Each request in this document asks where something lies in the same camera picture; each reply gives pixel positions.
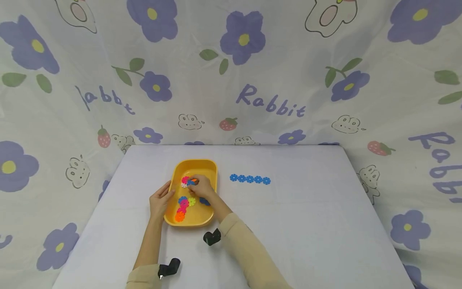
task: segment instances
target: purple flower print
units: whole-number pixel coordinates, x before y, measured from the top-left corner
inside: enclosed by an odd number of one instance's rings
[[[411,278],[412,284],[414,285],[415,289],[428,289],[421,283],[422,275],[420,273],[419,268],[411,265],[404,265],[404,269],[409,275],[409,278]]]
[[[61,268],[79,239],[79,234],[76,231],[77,225],[74,223],[67,224],[62,230],[51,231],[43,243],[45,251],[38,257],[37,269],[46,271],[51,267],[53,269]]]
[[[301,129],[287,132],[279,137],[278,144],[296,144],[306,138]]]
[[[145,127],[141,130],[134,130],[133,133],[137,136],[140,141],[144,143],[156,143],[159,144],[160,140],[164,138],[161,134],[158,134],[153,129]]]
[[[396,243],[404,244],[406,248],[420,250],[420,239],[430,236],[430,226],[423,223],[424,215],[417,210],[410,210],[406,214],[396,215],[391,219],[393,228],[390,236]]]
[[[371,77],[367,73],[362,73],[361,71],[355,71],[350,73],[344,80],[337,82],[332,87],[332,97],[330,100],[347,100],[354,98],[359,89],[369,83]]]
[[[3,242],[0,242],[0,249],[3,249],[6,246],[8,246],[11,243],[12,240],[13,240],[13,236],[7,235],[5,237],[5,240]]]
[[[20,15],[17,23],[1,23],[0,37],[13,47],[11,55],[20,66],[31,70],[44,68],[52,74],[59,72],[58,62],[25,16]]]
[[[170,80],[165,75],[148,71],[140,81],[140,87],[152,101],[169,101],[172,98],[172,92],[169,89]]]
[[[143,30],[146,39],[159,42],[173,39],[178,33],[174,0],[127,0],[128,13]]]
[[[454,0],[401,0],[393,10],[388,40],[424,44],[433,40],[444,25],[462,14],[462,2]]]
[[[99,197],[98,197],[98,202],[99,202],[99,200],[101,200],[101,197],[103,196],[104,192],[106,191],[106,188],[108,187],[108,185],[109,185],[109,181],[105,180],[104,183],[103,183],[103,191],[101,192],[101,194],[99,194]]]
[[[0,191],[22,190],[38,171],[38,161],[12,141],[0,141]]]
[[[245,15],[234,11],[226,19],[226,30],[220,40],[221,50],[232,55],[234,64],[241,65],[249,60],[252,53],[265,47],[266,38],[261,32],[263,15],[258,11]]]
[[[205,143],[201,141],[195,141],[195,142],[187,142],[185,145],[205,145]]]

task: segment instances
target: pink snowflake piece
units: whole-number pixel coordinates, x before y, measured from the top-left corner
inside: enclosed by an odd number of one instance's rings
[[[188,199],[184,199],[180,202],[180,207],[189,207],[189,201]]]
[[[186,214],[186,207],[180,207],[178,208],[178,210],[176,210],[177,213],[179,212],[183,212],[184,214]]]

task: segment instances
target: hand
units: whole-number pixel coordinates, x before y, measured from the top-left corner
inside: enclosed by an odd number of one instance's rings
[[[188,189],[192,191],[194,194],[206,198],[210,196],[211,194],[215,194],[215,191],[212,188],[212,185],[210,185],[210,180],[204,176],[204,175],[194,175],[190,177],[189,179],[198,179],[199,183],[197,185],[189,185]]]
[[[170,198],[175,194],[175,190],[169,190],[171,181],[166,182],[152,196],[149,197],[149,205],[151,207],[151,219],[163,220],[165,209]]]

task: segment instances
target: orange snowflake piece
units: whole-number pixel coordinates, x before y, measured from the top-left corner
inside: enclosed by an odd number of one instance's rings
[[[182,222],[184,220],[184,213],[183,212],[177,212],[175,215],[175,221],[177,222]]]

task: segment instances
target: green leaf print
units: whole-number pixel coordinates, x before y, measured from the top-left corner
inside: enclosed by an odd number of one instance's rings
[[[144,66],[144,59],[143,58],[134,58],[130,60],[130,70],[131,71],[138,71],[142,69]]]
[[[225,72],[228,70],[228,64],[229,64],[228,59],[226,59],[226,58],[221,61],[220,69],[219,69],[220,75],[225,74]]]
[[[26,79],[26,76],[27,75],[21,73],[8,72],[2,75],[1,81],[6,86],[17,87],[23,83],[23,81]]]
[[[51,82],[50,80],[43,74],[39,74],[36,77],[38,86],[45,91],[46,93],[51,93]]]
[[[454,71],[440,70],[435,72],[436,82],[443,84],[457,85],[460,84],[459,77]]]
[[[218,57],[218,54],[211,50],[211,49],[204,49],[202,50],[200,53],[199,53],[199,56],[203,59],[203,60],[207,60],[207,61],[210,61],[212,59],[215,59]]]
[[[337,72],[333,68],[327,71],[326,79],[325,79],[326,87],[329,87],[332,84],[332,82],[335,80],[336,75],[337,75]]]
[[[438,104],[439,105],[451,104],[453,102],[460,100],[461,98],[462,98],[462,91],[454,92],[454,93],[448,94],[440,98],[438,101]]]
[[[125,84],[132,86],[132,79],[122,68],[116,68],[115,72]]]
[[[355,68],[358,64],[360,64],[361,61],[363,61],[361,58],[351,59],[351,60],[342,68],[341,71],[342,71],[342,72],[345,72],[345,71],[351,70],[351,69]]]

